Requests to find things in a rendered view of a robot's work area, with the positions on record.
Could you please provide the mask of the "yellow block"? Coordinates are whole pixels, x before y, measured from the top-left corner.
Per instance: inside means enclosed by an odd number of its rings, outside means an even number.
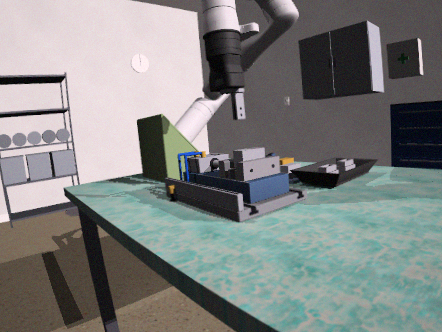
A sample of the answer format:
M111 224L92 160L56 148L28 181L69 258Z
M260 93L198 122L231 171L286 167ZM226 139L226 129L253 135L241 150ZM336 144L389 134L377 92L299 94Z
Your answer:
M285 159L287 159L287 160L285 160ZM279 159L279 161L280 161L280 165L287 164L287 163L294 163L294 158L282 158L282 159Z

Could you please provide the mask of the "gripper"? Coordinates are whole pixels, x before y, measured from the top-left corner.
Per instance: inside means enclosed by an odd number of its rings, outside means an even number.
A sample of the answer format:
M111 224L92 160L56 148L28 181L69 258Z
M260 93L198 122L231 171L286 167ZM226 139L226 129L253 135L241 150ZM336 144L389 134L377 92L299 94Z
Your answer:
M231 94L233 120L245 119L240 42L259 33L258 24L239 25L234 8L218 6L203 13L203 32L210 92Z

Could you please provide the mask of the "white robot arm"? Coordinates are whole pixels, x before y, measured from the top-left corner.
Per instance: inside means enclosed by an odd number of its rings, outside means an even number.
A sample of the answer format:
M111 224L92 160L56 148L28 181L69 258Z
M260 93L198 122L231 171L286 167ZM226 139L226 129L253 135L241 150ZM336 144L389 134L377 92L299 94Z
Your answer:
M259 35L241 43L241 68L243 72L297 21L299 13L292 0L255 0L268 21L267 28ZM202 0L203 13L213 7L228 6L236 10L235 0ZM203 93L210 98L197 98L174 125L191 143L230 94L210 92L209 79Z

